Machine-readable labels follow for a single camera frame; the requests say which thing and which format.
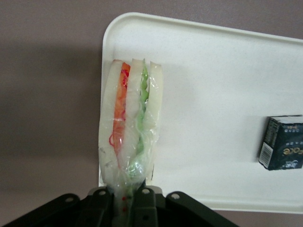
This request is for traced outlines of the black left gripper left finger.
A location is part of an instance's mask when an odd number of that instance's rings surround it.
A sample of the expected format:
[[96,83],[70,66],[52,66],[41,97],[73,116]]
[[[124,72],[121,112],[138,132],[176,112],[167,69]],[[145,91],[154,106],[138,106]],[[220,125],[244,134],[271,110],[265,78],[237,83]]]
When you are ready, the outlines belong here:
[[93,188],[84,199],[67,193],[5,224],[6,227],[110,227],[113,193]]

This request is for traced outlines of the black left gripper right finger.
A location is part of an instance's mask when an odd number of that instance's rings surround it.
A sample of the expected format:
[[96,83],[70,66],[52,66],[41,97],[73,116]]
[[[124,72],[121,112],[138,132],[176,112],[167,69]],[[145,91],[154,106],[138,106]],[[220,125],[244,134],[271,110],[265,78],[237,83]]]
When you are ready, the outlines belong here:
[[237,225],[189,195],[175,191],[167,196],[156,186],[134,194],[133,227],[236,227]]

